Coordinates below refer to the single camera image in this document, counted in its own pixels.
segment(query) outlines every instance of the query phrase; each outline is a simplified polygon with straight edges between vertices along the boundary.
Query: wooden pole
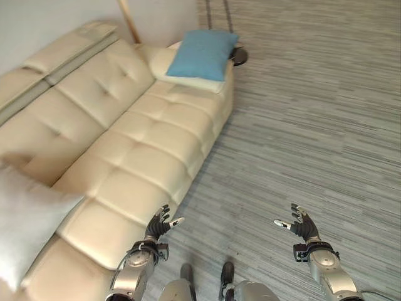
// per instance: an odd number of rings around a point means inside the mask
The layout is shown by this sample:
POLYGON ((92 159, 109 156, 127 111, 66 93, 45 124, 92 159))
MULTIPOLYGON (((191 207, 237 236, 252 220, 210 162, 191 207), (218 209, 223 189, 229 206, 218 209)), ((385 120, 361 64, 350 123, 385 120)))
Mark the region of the wooden pole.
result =
POLYGON ((136 43, 141 43, 139 35, 135 28, 135 23, 133 22, 133 19, 131 17, 130 8, 128 6, 127 0, 117 0, 117 1, 118 4, 120 5, 121 12, 124 15, 124 19, 127 22, 128 27, 130 28, 133 39, 135 40, 136 43))

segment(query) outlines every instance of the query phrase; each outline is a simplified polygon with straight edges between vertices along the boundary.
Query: white wall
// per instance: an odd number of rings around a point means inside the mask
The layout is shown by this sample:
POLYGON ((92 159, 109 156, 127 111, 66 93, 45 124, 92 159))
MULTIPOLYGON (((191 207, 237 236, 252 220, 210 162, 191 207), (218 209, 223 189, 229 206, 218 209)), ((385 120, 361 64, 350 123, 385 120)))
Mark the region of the white wall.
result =
MULTIPOLYGON (((167 46, 198 27, 195 0, 128 0, 142 42, 167 46)), ((132 41, 117 0, 0 0, 0 74, 80 25, 108 20, 132 41)))

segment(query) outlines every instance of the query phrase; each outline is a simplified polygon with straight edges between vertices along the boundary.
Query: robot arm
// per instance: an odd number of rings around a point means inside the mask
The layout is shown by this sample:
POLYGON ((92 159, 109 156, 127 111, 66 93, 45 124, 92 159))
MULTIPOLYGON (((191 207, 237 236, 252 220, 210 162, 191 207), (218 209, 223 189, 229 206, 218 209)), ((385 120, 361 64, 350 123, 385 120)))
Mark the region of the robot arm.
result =
POLYGON ((169 246, 157 244, 160 236, 166 234, 169 229, 184 222, 184 218, 177 218, 169 223, 164 221, 169 218, 168 205, 161 207, 150 220, 145 238, 137 241, 127 251, 127 255, 119 264, 106 301, 140 301, 145 292, 147 280, 153 274, 159 259, 167 260, 169 257, 169 246))
POLYGON ((311 275, 322 287, 326 301, 363 301, 353 280, 340 265, 340 256, 329 243, 320 240, 316 225, 302 207, 291 205, 294 224, 276 219, 274 223, 302 237, 306 244, 294 245, 296 261, 308 262, 311 275))

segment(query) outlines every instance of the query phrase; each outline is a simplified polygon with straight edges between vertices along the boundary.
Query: striped carpet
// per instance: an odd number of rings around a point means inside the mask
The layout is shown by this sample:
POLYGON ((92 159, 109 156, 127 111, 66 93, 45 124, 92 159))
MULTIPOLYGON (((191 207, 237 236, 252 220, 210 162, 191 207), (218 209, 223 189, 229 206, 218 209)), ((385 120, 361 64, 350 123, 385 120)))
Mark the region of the striped carpet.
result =
MULTIPOLYGON (((235 69, 234 112, 144 300, 157 300, 185 261, 198 301, 217 300, 229 257, 236 282, 263 282, 281 301, 323 300, 293 260, 301 240, 272 222, 290 221, 292 202, 309 209, 359 288, 399 299, 400 1, 229 1, 250 59, 235 69)), ((214 27, 227 29, 222 1, 211 3, 214 27)))

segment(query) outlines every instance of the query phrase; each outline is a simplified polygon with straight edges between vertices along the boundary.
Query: white pillow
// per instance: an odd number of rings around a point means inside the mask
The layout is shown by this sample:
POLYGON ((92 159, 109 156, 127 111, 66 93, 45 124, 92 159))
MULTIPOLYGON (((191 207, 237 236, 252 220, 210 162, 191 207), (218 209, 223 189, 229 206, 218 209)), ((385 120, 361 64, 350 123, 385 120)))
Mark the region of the white pillow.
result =
POLYGON ((16 290, 36 256, 84 196, 52 190, 0 161, 0 278, 16 290))

